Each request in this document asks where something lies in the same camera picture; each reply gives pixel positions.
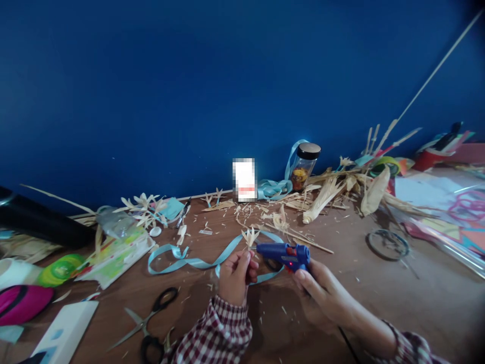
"blue glue gun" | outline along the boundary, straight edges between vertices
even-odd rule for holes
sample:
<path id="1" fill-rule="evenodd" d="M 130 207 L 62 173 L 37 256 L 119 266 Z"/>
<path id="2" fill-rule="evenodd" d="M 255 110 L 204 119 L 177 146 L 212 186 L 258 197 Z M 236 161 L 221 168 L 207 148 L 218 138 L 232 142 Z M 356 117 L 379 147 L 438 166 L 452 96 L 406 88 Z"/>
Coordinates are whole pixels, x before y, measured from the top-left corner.
<path id="1" fill-rule="evenodd" d="M 310 263 L 310 250 L 305 245 L 296 245 L 292 247 L 290 244 L 258 244 L 256 251 L 260 253 L 266 264 L 273 271 L 279 271 L 280 267 L 274 267 L 269 262 L 271 260 L 284 264 L 286 269 L 295 273 L 298 269 L 308 271 L 307 266 Z"/>

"red checkered shirt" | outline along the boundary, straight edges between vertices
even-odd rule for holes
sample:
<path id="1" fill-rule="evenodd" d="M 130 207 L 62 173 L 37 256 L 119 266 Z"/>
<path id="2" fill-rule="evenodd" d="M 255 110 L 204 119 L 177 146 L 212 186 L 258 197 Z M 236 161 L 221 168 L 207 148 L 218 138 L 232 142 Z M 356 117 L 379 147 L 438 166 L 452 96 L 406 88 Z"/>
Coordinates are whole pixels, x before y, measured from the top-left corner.
<path id="1" fill-rule="evenodd" d="M 400 333 L 388 322 L 386 324 L 396 336 L 397 353 L 392 360 L 373 357 L 377 363 L 447 363 L 434 356 L 426 340 L 419 335 Z M 253 328 L 248 318 L 248 307 L 233 306 L 219 296 L 215 296 L 211 298 L 206 312 L 192 330 L 172 344 L 161 364 L 238 363 L 252 335 Z"/>

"blue wall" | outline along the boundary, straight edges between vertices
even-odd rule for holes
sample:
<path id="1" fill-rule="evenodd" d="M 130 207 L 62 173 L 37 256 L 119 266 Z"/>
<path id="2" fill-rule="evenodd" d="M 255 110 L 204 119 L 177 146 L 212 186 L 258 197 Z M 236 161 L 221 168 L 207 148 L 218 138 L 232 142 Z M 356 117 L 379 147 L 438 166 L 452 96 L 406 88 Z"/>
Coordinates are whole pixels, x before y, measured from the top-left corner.
<path id="1" fill-rule="evenodd" d="M 317 171 L 355 158 L 478 10 L 454 0 L 6 3 L 0 185 L 64 213 L 79 210 L 18 184 L 97 208 L 231 188 L 233 157 L 281 179 L 301 138 L 323 147 Z M 482 16 L 395 128 L 392 140 L 424 127 L 397 154 L 458 120 L 485 132 L 484 28 Z"/>

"hand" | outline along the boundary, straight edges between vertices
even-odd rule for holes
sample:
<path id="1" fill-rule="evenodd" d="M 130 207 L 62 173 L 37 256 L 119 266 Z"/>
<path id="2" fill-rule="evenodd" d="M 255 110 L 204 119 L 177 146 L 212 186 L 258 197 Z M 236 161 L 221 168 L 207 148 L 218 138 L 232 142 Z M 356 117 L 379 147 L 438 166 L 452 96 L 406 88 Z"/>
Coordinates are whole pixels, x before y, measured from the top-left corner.
<path id="1" fill-rule="evenodd" d="M 352 328 L 356 323 L 356 313 L 361 308 L 360 303 L 322 263 L 311 259 L 308 270 L 311 274 L 299 269 L 293 275 L 303 299 L 313 299 L 331 321 L 344 328 Z"/>
<path id="2" fill-rule="evenodd" d="M 259 264 L 252 257 L 254 251 L 239 251 L 221 264 L 219 297 L 231 305 L 245 306 L 248 285 L 257 282 Z"/>

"scissor blade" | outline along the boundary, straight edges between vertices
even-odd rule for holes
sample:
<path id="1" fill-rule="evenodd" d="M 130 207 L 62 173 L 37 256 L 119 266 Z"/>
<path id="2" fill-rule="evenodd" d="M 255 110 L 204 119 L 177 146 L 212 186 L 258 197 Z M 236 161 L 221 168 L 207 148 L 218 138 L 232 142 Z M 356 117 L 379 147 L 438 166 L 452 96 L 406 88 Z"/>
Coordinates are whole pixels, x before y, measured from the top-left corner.
<path id="1" fill-rule="evenodd" d="M 136 313 L 134 313 L 132 310 L 130 310 L 129 308 L 126 308 L 126 307 L 125 307 L 125 311 L 126 311 L 127 314 L 130 315 L 130 317 L 133 319 L 133 321 L 136 322 L 137 325 L 141 324 L 141 322 L 143 320 L 141 319 L 140 316 L 138 316 Z"/>
<path id="2" fill-rule="evenodd" d="M 137 333 L 139 330 L 140 330 L 139 325 L 136 325 L 136 327 L 135 327 L 133 330 L 131 330 L 131 331 L 130 331 L 128 334 L 126 334 L 126 335 L 123 337 L 123 339 L 121 339 L 121 340 L 120 340 L 120 341 L 118 341 L 116 344 L 114 344 L 112 347 L 110 347 L 108 350 L 106 350 L 106 352 L 107 352 L 107 351 L 110 351 L 111 349 L 113 349 L 113 348 L 115 348 L 115 347 L 117 347 L 117 346 L 118 346 L 119 344 L 121 344 L 123 341 L 125 341 L 125 340 L 129 339 L 131 336 L 133 336 L 133 334 Z"/>

